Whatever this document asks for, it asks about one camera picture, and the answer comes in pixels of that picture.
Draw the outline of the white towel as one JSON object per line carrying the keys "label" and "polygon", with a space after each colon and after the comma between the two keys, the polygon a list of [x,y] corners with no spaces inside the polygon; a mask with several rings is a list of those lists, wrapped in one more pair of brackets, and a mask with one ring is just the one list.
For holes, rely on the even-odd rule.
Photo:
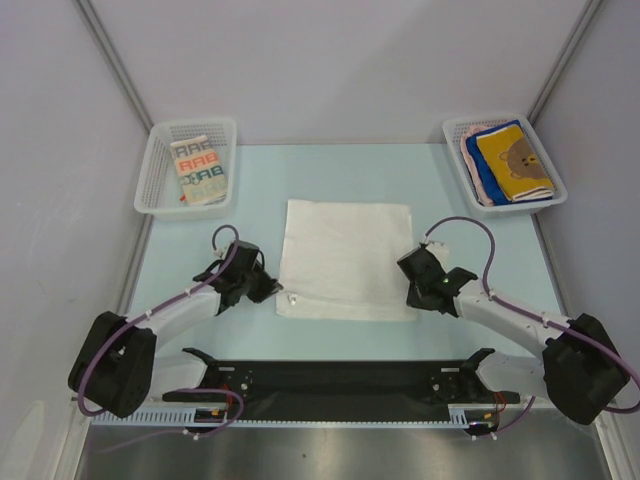
{"label": "white towel", "polygon": [[276,312],[288,318],[411,322],[397,261],[414,247],[403,204],[291,199]]}

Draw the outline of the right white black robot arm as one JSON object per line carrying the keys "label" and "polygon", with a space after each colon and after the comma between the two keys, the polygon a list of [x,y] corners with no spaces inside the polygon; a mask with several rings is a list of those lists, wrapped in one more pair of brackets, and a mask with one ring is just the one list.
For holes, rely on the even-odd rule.
{"label": "right white black robot arm", "polygon": [[603,324],[588,314],[571,319],[512,304],[468,270],[445,271],[425,246],[397,265],[409,281],[408,306],[482,325],[527,351],[525,357],[492,348],[473,354],[471,370],[460,377],[471,401],[517,392],[547,399],[573,422],[589,425],[631,379]]}

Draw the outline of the yellow brown bear towel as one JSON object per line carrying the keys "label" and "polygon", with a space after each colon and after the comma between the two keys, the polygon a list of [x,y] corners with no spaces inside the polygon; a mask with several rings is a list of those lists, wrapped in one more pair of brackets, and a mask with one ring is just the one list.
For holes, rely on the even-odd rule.
{"label": "yellow brown bear towel", "polygon": [[518,121],[475,135],[479,153],[510,203],[552,198],[555,188]]}

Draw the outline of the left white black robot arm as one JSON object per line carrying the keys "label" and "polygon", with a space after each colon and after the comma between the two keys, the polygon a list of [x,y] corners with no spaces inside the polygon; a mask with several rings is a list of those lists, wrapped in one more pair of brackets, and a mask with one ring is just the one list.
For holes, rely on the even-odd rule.
{"label": "left white black robot arm", "polygon": [[260,304],[282,290],[267,272],[260,248],[236,240],[223,258],[163,303],[132,318],[111,311],[99,314],[68,376],[80,412],[87,417],[128,417],[148,397],[157,351],[168,341],[244,297]]}

